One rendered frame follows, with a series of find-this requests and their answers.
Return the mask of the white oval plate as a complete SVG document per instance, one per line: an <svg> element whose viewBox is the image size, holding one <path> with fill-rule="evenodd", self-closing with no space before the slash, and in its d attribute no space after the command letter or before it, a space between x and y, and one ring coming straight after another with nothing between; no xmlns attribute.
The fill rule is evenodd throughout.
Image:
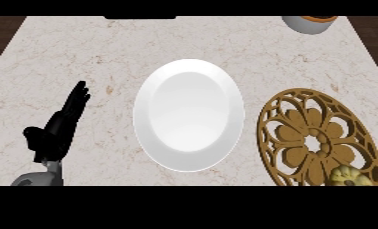
<svg viewBox="0 0 378 229"><path fill-rule="evenodd" d="M227 156L243 129L243 100L226 71L199 59L161 66L146 78L133 107L133 126L150 159L196 172Z"/></svg>

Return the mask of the grey bowl with orange rim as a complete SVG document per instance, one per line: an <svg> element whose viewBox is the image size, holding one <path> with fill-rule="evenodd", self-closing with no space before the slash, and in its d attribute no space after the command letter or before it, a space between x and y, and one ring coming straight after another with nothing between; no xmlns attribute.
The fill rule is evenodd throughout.
<svg viewBox="0 0 378 229"><path fill-rule="evenodd" d="M320 34L332 25L337 16L283 16L288 27L303 34Z"/></svg>

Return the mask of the yellow frosted cupcake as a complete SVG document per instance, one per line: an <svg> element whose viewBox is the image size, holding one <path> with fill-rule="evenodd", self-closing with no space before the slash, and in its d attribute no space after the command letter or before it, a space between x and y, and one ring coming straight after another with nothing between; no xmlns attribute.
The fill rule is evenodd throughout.
<svg viewBox="0 0 378 229"><path fill-rule="evenodd" d="M332 186L372 186L372 181L354 167L339 165L331 171L328 184Z"/></svg>

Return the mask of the brown floral cutout placemat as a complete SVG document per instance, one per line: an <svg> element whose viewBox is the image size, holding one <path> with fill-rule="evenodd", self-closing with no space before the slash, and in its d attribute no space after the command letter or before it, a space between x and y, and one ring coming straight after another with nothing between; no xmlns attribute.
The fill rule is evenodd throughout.
<svg viewBox="0 0 378 229"><path fill-rule="evenodd" d="M322 92L294 88L267 101L257 120L260 157L279 186L329 185L339 165L378 186L378 148L348 108Z"/></svg>

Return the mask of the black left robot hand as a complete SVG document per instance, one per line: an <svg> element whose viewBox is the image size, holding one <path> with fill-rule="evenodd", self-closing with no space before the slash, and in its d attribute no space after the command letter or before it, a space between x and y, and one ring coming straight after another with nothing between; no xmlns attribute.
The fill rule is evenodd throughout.
<svg viewBox="0 0 378 229"><path fill-rule="evenodd" d="M34 151L34 162L60 161L68 154L77 123L90 99L85 82L80 81L68 95L62 109L53 113L44 128L23 129L28 149Z"/></svg>

